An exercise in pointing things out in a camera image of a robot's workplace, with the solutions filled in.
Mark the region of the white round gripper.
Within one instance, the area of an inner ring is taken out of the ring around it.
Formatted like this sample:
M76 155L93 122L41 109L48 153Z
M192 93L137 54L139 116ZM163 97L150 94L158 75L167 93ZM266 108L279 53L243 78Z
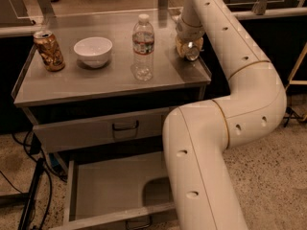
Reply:
M177 20L176 48L181 58L185 58L187 44L185 42L196 41L200 52L203 51L203 35L205 30L199 17L195 14L181 14Z

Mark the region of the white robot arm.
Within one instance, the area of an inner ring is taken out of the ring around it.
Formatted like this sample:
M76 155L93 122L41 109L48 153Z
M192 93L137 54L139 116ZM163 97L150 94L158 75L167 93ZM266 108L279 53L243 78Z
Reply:
M185 0L179 36L202 24L230 93L174 109L163 148L180 230L248 230L224 150L271 133L283 119L283 83L223 0Z

